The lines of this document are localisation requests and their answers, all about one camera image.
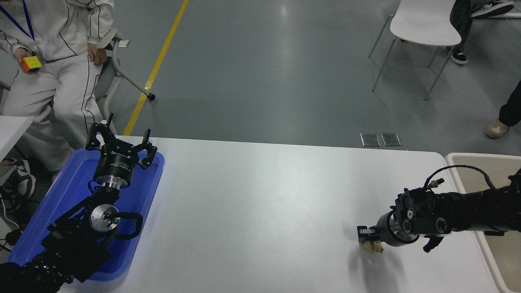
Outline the seated person's right hand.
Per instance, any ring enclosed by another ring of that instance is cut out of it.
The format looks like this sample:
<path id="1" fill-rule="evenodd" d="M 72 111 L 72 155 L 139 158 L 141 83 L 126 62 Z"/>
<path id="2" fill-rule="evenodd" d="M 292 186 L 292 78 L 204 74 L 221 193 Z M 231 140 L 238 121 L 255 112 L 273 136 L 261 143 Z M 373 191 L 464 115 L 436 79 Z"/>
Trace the seated person's right hand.
<path id="1" fill-rule="evenodd" d="M 22 66 L 22 61 L 24 60 L 24 58 L 26 57 L 32 57 L 33 54 L 32 52 L 26 50 L 25 48 L 17 48 L 15 50 L 15 59 L 20 67 L 20 70 L 25 73 L 25 74 L 37 74 L 38 73 L 38 70 L 36 71 L 33 71 L 33 72 L 28 72 L 26 69 L 24 69 L 24 67 Z"/>

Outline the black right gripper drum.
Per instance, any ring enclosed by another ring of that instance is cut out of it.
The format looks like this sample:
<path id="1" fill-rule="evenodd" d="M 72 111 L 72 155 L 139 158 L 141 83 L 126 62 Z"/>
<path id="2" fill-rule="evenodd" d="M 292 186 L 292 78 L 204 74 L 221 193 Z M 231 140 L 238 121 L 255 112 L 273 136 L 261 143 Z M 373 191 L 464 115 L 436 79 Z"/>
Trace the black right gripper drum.
<path id="1" fill-rule="evenodd" d="M 391 228 L 390 221 L 393 219 L 394 212 L 387 212 L 382 215 L 375 226 L 375 232 L 381 241 L 391 245 L 393 247 L 398 247 L 398 241 L 395 238 L 394 232 Z"/>

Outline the seated person's left hand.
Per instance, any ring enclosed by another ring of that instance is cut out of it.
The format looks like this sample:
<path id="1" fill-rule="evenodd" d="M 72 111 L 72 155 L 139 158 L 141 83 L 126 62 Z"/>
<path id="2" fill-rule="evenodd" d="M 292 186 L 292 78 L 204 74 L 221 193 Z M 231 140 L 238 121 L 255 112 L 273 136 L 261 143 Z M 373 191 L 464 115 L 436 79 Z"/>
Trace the seated person's left hand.
<path id="1" fill-rule="evenodd" d="M 92 43 L 88 43 L 88 56 L 90 62 L 93 62 L 95 66 L 103 65 L 108 59 L 106 50 L 98 48 L 96 44 Z"/>

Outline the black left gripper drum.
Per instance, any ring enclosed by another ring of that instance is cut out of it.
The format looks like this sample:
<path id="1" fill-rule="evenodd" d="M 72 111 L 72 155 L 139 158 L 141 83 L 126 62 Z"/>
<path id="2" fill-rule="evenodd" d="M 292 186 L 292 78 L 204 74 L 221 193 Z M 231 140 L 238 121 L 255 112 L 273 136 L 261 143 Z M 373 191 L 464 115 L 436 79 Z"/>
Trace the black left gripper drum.
<path id="1" fill-rule="evenodd" d="M 93 179 L 114 176 L 122 180 L 132 180 L 139 150 L 126 142 L 113 142 L 103 145 Z"/>

